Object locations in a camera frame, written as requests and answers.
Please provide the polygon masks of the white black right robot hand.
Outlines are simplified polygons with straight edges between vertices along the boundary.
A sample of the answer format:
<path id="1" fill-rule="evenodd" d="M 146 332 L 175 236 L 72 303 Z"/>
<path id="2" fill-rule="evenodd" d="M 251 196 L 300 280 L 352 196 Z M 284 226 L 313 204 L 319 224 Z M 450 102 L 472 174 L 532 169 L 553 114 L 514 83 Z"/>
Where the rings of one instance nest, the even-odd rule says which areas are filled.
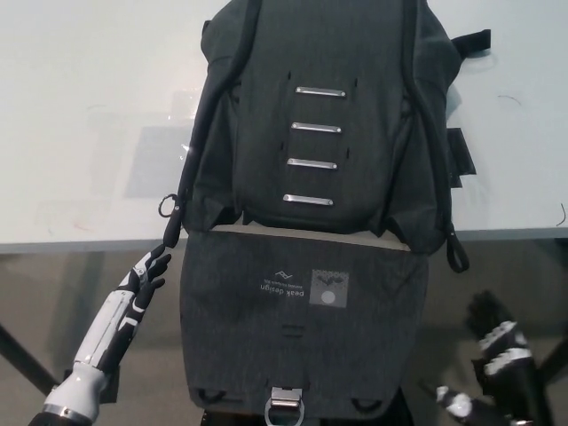
<path id="1" fill-rule="evenodd" d="M 465 324 L 481 357 L 472 361 L 477 382 L 491 403 L 439 385 L 436 403 L 461 425 L 552 425 L 545 385 L 524 333 L 490 291 L 475 294 Z"/>

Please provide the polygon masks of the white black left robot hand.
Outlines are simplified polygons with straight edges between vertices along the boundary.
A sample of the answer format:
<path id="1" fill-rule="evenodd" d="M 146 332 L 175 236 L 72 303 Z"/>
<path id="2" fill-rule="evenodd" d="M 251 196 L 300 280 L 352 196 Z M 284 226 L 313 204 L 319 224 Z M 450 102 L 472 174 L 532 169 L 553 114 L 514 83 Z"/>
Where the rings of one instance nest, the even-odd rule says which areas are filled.
<path id="1" fill-rule="evenodd" d="M 119 367 L 137 333 L 154 292 L 165 284 L 162 275 L 168 269 L 171 255 L 165 246 L 147 252 L 125 275 L 118 287 L 109 293 L 92 321 L 75 363 L 96 368 L 106 375 Z"/>

